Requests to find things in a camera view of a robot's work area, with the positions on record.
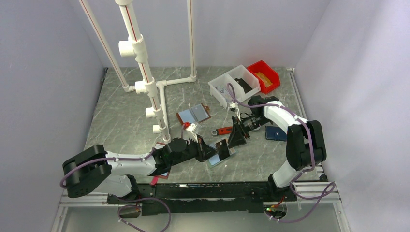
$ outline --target red plastic bin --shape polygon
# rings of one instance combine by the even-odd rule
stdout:
[[[259,80],[262,93],[269,93],[280,86],[279,74],[271,69],[263,60],[249,65],[247,69]],[[266,87],[263,80],[261,80],[256,73],[263,73],[272,84]]]

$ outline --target robotic arm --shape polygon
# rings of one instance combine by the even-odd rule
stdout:
[[[65,177],[60,185],[67,188],[68,196],[76,198],[92,191],[109,193],[118,197],[138,196],[139,190],[133,175],[161,175],[170,171],[173,165],[196,158],[204,162],[215,154],[220,160],[229,156],[228,148],[246,144],[249,132],[268,122],[276,123],[287,133],[286,161],[281,168],[268,177],[270,194],[286,190],[290,182],[306,167],[312,165],[309,144],[305,142],[308,131],[301,125],[304,122],[310,130],[315,164],[326,160],[326,149],[322,127],[316,120],[308,121],[292,115],[276,97],[251,97],[248,105],[252,114],[246,118],[233,116],[233,130],[228,144],[217,144],[217,149],[209,147],[200,135],[187,128],[189,140],[174,138],[166,145],[157,145],[150,153],[124,155],[105,151],[103,145],[94,145],[63,163]]]
[[[161,175],[171,166],[196,158],[204,162],[216,153],[225,154],[228,146],[218,150],[205,144],[200,135],[195,140],[174,138],[166,145],[159,145],[150,153],[125,155],[106,151],[103,145],[94,145],[63,163],[68,196],[77,198],[92,191],[124,197],[139,195],[133,175]]]
[[[274,192],[286,188],[290,182],[302,171],[312,165],[309,144],[305,143],[308,131],[297,120],[304,122],[310,130],[315,164],[326,160],[326,149],[324,146],[321,124],[314,120],[308,121],[299,116],[294,116],[284,108],[276,97],[262,98],[253,96],[248,105],[274,104],[277,106],[261,106],[251,108],[252,114],[246,118],[239,119],[233,116],[233,131],[228,140],[228,147],[239,146],[246,143],[250,138],[249,131],[258,129],[268,122],[276,123],[287,133],[286,161],[281,168],[268,178],[268,185]]]

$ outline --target blue phone case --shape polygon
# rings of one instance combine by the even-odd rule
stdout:
[[[266,126],[265,127],[265,136],[266,139],[276,140],[276,141],[286,141],[288,136],[286,133],[279,127]]]

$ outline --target yellow object in bin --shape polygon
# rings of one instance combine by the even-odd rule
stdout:
[[[255,74],[265,83],[266,87],[272,85],[272,82],[270,82],[270,80],[263,73],[257,72]]]

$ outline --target horizontal white pipe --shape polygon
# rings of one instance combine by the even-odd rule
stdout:
[[[95,18],[94,13],[92,12],[92,10],[91,10],[91,8],[88,4],[88,1],[87,0],[79,0],[79,2],[81,4],[81,6],[83,7],[84,12],[86,13],[87,18],[90,21],[92,28],[94,29],[95,33],[97,34],[97,37],[100,40],[100,43],[101,43],[102,47],[104,48],[104,51],[108,56],[108,59],[110,60],[111,64],[113,65],[113,68],[117,73],[119,81],[122,84],[122,88],[126,92],[134,91],[134,88],[127,84],[127,81],[125,80],[125,77],[122,74],[121,69],[119,68],[117,60],[115,59],[115,56],[114,56],[110,46],[108,45],[108,42],[107,42],[107,40],[104,36],[104,33],[101,30],[100,25],[98,24],[97,19]]]
[[[179,79],[175,79],[175,80],[157,81],[157,86],[159,86],[159,84],[164,85],[164,86],[169,86],[169,85],[188,83],[188,82],[195,82],[195,81],[196,81],[196,76],[195,77],[190,76],[190,77],[179,78]]]

